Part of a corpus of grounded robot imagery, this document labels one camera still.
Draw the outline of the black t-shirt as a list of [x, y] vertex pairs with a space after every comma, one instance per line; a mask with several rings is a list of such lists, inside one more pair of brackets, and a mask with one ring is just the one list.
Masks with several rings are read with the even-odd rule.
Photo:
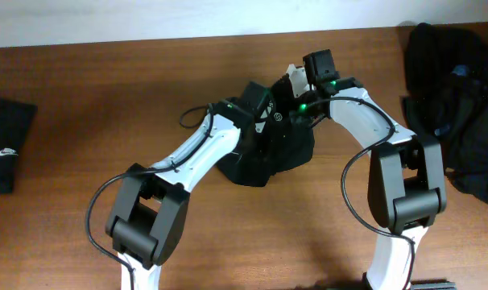
[[254, 117], [254, 122], [247, 125], [245, 131], [255, 124], [270, 99], [275, 101], [275, 109], [271, 112], [271, 119], [264, 131], [265, 157], [238, 161], [235, 148], [216, 163], [217, 169], [235, 184], [263, 187], [276, 173], [306, 164], [313, 156], [313, 129], [286, 123], [296, 100], [288, 77], [281, 77], [271, 87], [252, 81], [240, 97], [227, 98], [226, 105]]

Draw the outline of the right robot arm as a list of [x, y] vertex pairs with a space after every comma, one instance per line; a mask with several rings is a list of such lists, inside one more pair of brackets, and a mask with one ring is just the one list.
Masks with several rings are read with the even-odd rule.
[[[341, 174], [341, 194], [349, 211], [378, 235], [374, 257], [361, 287], [372, 290], [454, 289], [447, 280], [411, 279], [422, 238], [445, 211], [444, 169], [439, 142], [418, 135], [390, 117], [357, 79], [342, 78], [330, 50], [310, 53], [286, 74], [297, 101], [296, 113], [321, 116], [344, 127], [360, 144]], [[352, 165], [369, 156], [367, 200], [375, 220], [366, 222], [352, 206], [346, 177]]]

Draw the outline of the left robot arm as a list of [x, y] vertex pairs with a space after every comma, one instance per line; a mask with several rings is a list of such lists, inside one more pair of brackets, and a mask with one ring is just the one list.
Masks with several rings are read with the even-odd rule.
[[193, 189], [215, 165], [235, 172], [258, 148], [256, 125], [273, 105], [270, 89], [251, 82], [240, 97], [207, 106], [196, 131], [148, 168], [131, 165], [120, 181], [105, 224], [111, 256], [121, 265], [123, 289], [157, 289], [163, 264], [184, 231]]

